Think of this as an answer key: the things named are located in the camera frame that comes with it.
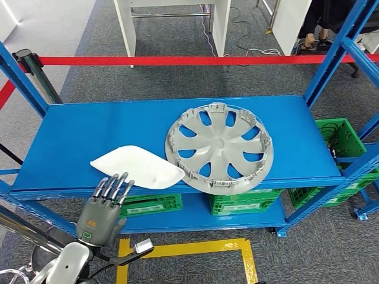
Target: yellow floor tape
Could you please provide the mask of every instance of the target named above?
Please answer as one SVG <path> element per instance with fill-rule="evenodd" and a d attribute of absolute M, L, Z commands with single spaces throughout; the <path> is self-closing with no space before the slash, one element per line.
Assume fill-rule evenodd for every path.
<path fill-rule="evenodd" d="M 258 281 L 250 241 L 245 240 L 244 238 L 155 246 L 153 252 L 144 256 L 143 258 L 151 259 L 153 257 L 183 256 L 186 254 L 214 253 L 217 251 L 230 250 L 241 250 L 248 284 L 254 284 Z M 133 249 L 130 248 L 130 239 L 128 238 L 120 240 L 119 256 L 126 256 L 127 254 L 131 253 L 132 251 Z M 128 265 L 117 267 L 117 278 L 116 279 L 116 283 L 128 283 Z"/>

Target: shelf surface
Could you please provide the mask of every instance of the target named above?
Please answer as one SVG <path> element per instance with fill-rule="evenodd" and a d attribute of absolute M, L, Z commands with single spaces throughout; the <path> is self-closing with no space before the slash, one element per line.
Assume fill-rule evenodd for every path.
<path fill-rule="evenodd" d="M 165 159 L 165 139 L 189 108 L 212 102 L 247 108 L 273 138 L 274 161 L 257 188 L 337 185 L 344 180 L 302 96 L 176 99 L 51 105 L 12 186 L 26 199 L 80 197 L 104 174 L 89 162 L 117 147 L 136 145 Z M 131 195 L 196 193 L 179 182 L 154 191 L 134 187 Z"/>
<path fill-rule="evenodd" d="M 280 197 L 263 213 L 212 216 L 207 194 L 183 195 L 182 211 L 128 217 L 122 234 L 268 228 L 285 225 Z"/>

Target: sandal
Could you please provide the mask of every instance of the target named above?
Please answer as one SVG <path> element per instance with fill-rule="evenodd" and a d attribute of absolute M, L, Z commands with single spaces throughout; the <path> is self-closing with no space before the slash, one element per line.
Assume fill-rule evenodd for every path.
<path fill-rule="evenodd" d="M 311 43 L 310 46 L 307 47 L 305 43 L 300 44 L 300 46 L 297 49 L 297 55 L 300 54 L 307 54 L 307 53 L 313 53 L 316 51 L 316 47 L 314 44 Z"/>
<path fill-rule="evenodd" d="M 332 41 L 330 41 L 328 39 L 328 37 L 322 40 L 319 38 L 319 34 L 319 44 L 317 45 L 317 50 L 318 51 L 328 51 L 329 48 L 333 44 Z"/>

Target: robot finger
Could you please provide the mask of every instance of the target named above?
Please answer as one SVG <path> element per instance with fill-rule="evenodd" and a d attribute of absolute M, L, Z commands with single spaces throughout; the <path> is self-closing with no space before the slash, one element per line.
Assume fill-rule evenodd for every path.
<path fill-rule="evenodd" d="M 104 177 L 100 182 L 99 182 L 99 184 L 96 187 L 96 189 L 94 190 L 94 192 L 92 195 L 92 197 L 93 198 L 97 198 L 97 197 L 99 197 L 99 195 L 101 193 L 101 191 L 103 191 L 104 185 L 106 184 L 106 182 L 107 180 L 108 180 L 107 177 Z"/>
<path fill-rule="evenodd" d="M 119 198 L 119 201 L 117 202 L 117 205 L 122 206 L 122 204 L 124 203 L 125 198 L 127 197 L 128 193 L 130 191 L 130 189 L 134 184 L 134 180 L 129 181 L 126 186 L 125 189 L 120 195 L 120 198 Z"/>
<path fill-rule="evenodd" d="M 119 178 L 118 173 L 111 177 L 109 180 L 109 182 L 106 185 L 106 189 L 103 192 L 101 197 L 103 199 L 106 199 L 108 197 L 109 193 L 110 192 L 110 190 L 113 187 L 113 184 L 115 183 L 115 181 L 116 181 L 118 178 Z"/>
<path fill-rule="evenodd" d="M 128 173 L 123 173 L 120 176 L 120 178 L 115 185 L 115 188 L 112 191 L 110 200 L 113 201 L 117 197 L 117 194 L 120 191 L 120 187 L 125 181 L 125 179 L 127 179 L 128 175 Z"/>

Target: retractable belt barrier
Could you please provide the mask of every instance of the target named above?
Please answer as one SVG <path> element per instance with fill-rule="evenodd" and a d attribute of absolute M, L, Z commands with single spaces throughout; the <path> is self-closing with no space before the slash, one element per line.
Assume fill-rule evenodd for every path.
<path fill-rule="evenodd" d="M 379 62 L 379 54 L 368 56 L 373 62 Z M 293 65 L 319 64 L 324 55 L 304 56 L 249 56 L 249 57 L 209 57 L 209 56 L 40 56 L 43 65 L 51 66 L 237 66 L 237 65 Z M 354 60 L 346 55 L 342 63 Z M 0 91 L 0 109 L 12 94 L 15 87 L 6 82 Z"/>

